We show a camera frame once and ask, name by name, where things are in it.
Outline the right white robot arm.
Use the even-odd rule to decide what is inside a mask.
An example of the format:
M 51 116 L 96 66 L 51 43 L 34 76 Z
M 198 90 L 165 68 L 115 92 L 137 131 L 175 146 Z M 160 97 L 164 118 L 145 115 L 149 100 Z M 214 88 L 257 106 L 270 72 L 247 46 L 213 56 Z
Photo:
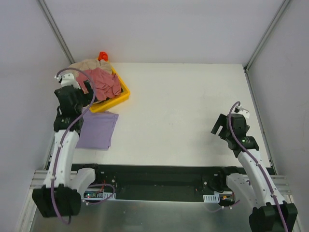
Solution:
M 297 218 L 294 203 L 288 203 L 264 166 L 259 146 L 241 114 L 220 114 L 211 133 L 226 141 L 241 163 L 248 180 L 237 167 L 223 167 L 208 186 L 216 192 L 232 190 L 237 201 L 249 209 L 249 225 L 253 232 L 291 232 Z

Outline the purple t-shirt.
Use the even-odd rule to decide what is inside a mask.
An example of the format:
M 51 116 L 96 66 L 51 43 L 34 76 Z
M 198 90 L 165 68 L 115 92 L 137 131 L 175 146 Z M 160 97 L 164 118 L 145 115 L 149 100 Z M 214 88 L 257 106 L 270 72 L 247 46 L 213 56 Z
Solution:
M 119 115 L 111 112 L 84 114 L 76 148 L 108 150 Z

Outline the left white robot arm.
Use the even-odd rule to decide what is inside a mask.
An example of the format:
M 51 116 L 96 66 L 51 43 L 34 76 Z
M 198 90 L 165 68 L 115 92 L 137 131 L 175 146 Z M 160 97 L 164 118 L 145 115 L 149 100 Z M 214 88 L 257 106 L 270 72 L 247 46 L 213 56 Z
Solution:
M 73 155 L 83 125 L 83 107 L 89 98 L 73 84 L 62 85 L 55 95 L 59 106 L 54 121 L 53 154 L 42 187 L 33 190 L 32 198 L 43 217 L 70 218 L 79 214 L 86 189 L 99 187 L 102 176 L 86 167 L 71 177 Z

